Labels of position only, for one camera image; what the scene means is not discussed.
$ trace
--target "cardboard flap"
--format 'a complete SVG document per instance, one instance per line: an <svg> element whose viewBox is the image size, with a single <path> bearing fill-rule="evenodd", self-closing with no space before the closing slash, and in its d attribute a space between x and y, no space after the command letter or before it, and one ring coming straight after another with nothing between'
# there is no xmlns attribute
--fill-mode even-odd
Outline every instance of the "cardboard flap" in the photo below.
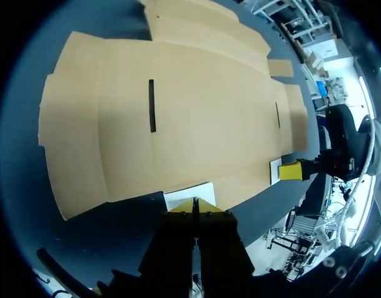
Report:
<svg viewBox="0 0 381 298"><path fill-rule="evenodd" d="M153 0L145 14L154 41L202 48L269 73L270 51L256 31L188 1Z"/></svg>
<svg viewBox="0 0 381 298"><path fill-rule="evenodd" d="M268 59L270 76L294 77L291 60Z"/></svg>
<svg viewBox="0 0 381 298"><path fill-rule="evenodd" d="M63 218L106 202L98 100L91 82L50 74L42 94L39 127L39 143L45 147L53 195Z"/></svg>
<svg viewBox="0 0 381 298"><path fill-rule="evenodd" d="M294 151L287 91L285 89L285 84L274 79L272 80L272 85L272 99L275 101L277 110L277 137L280 143L281 155L287 155Z"/></svg>
<svg viewBox="0 0 381 298"><path fill-rule="evenodd" d="M236 22L239 21L239 17L237 14L235 14L233 11L230 9L219 5L218 3L212 1L212 0L185 0L189 2L193 2L195 4L201 5L205 8L211 9L213 11L219 12L220 14L223 14L224 16L228 17L229 19L232 19Z"/></svg>
<svg viewBox="0 0 381 298"><path fill-rule="evenodd" d="M293 151L308 148L308 111L303 103L299 85L285 84L291 116Z"/></svg>
<svg viewBox="0 0 381 298"><path fill-rule="evenodd" d="M73 33L45 83L39 142L65 219L210 181L227 209L270 186L270 161L306 146L306 118L299 86L228 56Z"/></svg>
<svg viewBox="0 0 381 298"><path fill-rule="evenodd" d="M55 73L76 73L96 80L105 55L105 39L72 32L59 56Z"/></svg>

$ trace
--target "white cable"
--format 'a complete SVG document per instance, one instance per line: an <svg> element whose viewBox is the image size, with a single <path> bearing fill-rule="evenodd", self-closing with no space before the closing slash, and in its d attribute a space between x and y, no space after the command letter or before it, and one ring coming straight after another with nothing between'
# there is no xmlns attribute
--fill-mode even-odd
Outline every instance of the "white cable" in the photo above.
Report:
<svg viewBox="0 0 381 298"><path fill-rule="evenodd" d="M336 233L336 238L335 238L335 246L336 246L336 248L341 246L341 229L342 229L342 226L344 225L344 222L345 222L345 216L347 214L347 211L349 210L349 207L351 206L354 194L356 193L357 189L359 188L359 185L363 181L363 177L364 177L365 173L367 172L367 170L368 170L368 168L370 166L372 154L374 152L374 146L375 146L375 124L374 124L374 120L371 118L371 115L370 115L370 128L371 128L371 133L370 133L371 134L371 140L370 140L369 150L367 151L367 158L365 159L365 163L364 163L364 166L362 168L362 172L360 174L360 177L357 180L356 185L354 186L351 194L349 195L349 198L346 201L345 207L343 208L343 210L341 212L341 217L339 219L339 223L338 223L338 226L337 226L337 233Z"/></svg>

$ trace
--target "flat cardboard box blank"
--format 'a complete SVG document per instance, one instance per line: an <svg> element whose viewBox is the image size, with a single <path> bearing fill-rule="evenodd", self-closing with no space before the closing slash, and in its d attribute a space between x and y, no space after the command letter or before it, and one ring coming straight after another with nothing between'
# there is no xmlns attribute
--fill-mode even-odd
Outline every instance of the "flat cardboard box blank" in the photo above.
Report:
<svg viewBox="0 0 381 298"><path fill-rule="evenodd" d="M45 82L39 142L65 219L206 182L227 209L270 186L271 160L306 148L306 118L299 86L213 48L73 32Z"/></svg>

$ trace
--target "white paper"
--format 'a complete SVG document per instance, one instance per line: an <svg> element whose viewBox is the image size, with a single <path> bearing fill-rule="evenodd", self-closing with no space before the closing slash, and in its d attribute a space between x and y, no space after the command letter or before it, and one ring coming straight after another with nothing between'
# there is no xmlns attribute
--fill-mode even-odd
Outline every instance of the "white paper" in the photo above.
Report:
<svg viewBox="0 0 381 298"><path fill-rule="evenodd" d="M211 182L208 182L191 188L182 189L181 191L164 194L167 210L169 211L182 205L192 197L200 197L211 205L216 206L214 186Z"/></svg>

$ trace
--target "table surface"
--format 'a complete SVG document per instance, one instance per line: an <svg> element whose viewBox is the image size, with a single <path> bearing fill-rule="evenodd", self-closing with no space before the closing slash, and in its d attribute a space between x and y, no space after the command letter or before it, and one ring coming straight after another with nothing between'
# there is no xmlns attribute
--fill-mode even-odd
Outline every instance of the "table surface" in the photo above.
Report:
<svg viewBox="0 0 381 298"><path fill-rule="evenodd" d="M283 157L314 158L319 152L312 100L292 48L264 20L231 0L216 2L232 9L246 26L271 46L269 58L293 61L308 110L308 151ZM0 115L0 196L12 235L31 266L45 271L35 256L46 247L74 277L87 286L109 282L111 269L138 274L155 223L165 210L162 193L106 203L74 219L60 216L48 180L44 149L38 145L39 104L46 76L53 72L71 31L104 38L150 40L143 7L136 0L73 0L57 10L34 35L18 60ZM281 181L235 206L239 235L251 244L299 203L312 180Z"/></svg>

